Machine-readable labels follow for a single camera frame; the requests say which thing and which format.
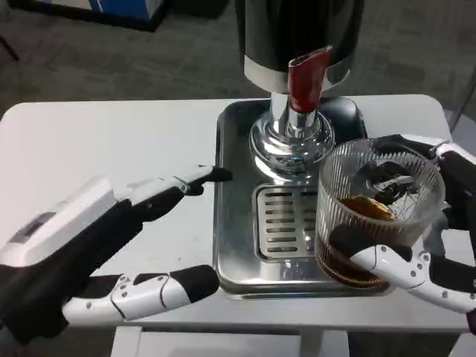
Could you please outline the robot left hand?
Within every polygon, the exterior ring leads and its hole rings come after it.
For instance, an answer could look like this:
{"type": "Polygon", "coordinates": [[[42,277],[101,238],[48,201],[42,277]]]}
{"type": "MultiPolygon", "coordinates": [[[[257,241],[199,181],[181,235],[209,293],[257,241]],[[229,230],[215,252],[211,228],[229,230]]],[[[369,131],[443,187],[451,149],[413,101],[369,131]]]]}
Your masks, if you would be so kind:
{"type": "Polygon", "coordinates": [[[199,165],[120,195],[99,177],[35,216],[1,247],[1,339],[25,345],[67,327],[117,327],[213,295],[219,278],[208,265],[103,276],[96,270],[184,197],[231,178],[225,168],[199,165]]]}

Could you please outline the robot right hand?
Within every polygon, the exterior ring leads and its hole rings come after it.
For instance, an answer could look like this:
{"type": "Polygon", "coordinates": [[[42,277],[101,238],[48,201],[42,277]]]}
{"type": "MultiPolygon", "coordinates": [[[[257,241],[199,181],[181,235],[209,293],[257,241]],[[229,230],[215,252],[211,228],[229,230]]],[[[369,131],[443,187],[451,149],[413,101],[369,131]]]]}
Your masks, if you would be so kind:
{"type": "Polygon", "coordinates": [[[475,268],[413,250],[448,229],[475,235],[475,157],[437,138],[387,135],[336,147],[321,167],[318,261],[338,281],[393,284],[475,330],[475,268]]]}

